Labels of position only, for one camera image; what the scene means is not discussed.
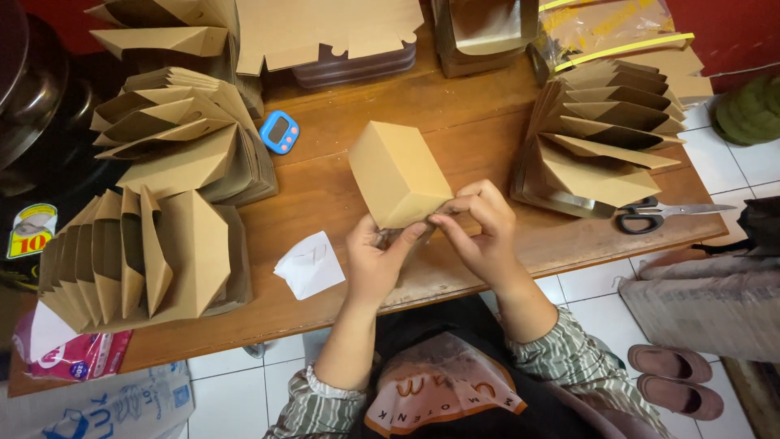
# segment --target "slipper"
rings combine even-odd
[[[641,373],[687,383],[706,383],[712,379],[710,363],[688,349],[635,344],[629,349],[628,357],[631,367]]]
[[[721,395],[699,384],[642,375],[636,388],[647,402],[699,421],[712,421],[723,414]]]

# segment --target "person's left hand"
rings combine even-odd
[[[379,233],[374,217],[367,213],[361,218],[346,237],[347,300],[379,309],[398,280],[403,260],[426,229],[425,223],[414,223],[387,250],[381,250],[377,246],[385,236]]]

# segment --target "hand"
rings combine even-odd
[[[398,280],[403,260],[426,229],[425,223],[414,223],[387,250],[381,250],[377,246],[385,236],[380,234],[374,217],[368,213],[361,218],[346,237],[347,300],[379,309]]]
[[[466,267],[494,290],[510,288],[526,273],[515,257],[515,213],[492,182],[466,185],[436,212],[428,221],[441,228]],[[482,226],[482,233],[469,237],[447,216],[460,212],[468,212]]]

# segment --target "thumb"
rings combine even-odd
[[[420,235],[425,233],[427,228],[428,226],[425,223],[414,223],[411,226],[408,226],[401,232],[398,238],[393,241],[390,248],[385,251],[386,257],[397,263],[398,267],[400,267],[414,243],[417,242]]]
[[[461,257],[471,256],[479,251],[471,237],[451,216],[434,214],[428,217],[428,221],[439,226]]]

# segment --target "striped shirt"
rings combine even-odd
[[[615,409],[674,439],[660,415],[634,387],[628,373],[596,347],[574,315],[558,308],[558,322],[544,337],[526,344],[509,339],[513,366],[534,379],[560,386],[595,409]],[[320,382],[309,365],[289,382],[289,402],[265,438],[346,437],[368,404],[365,391],[345,391]]]

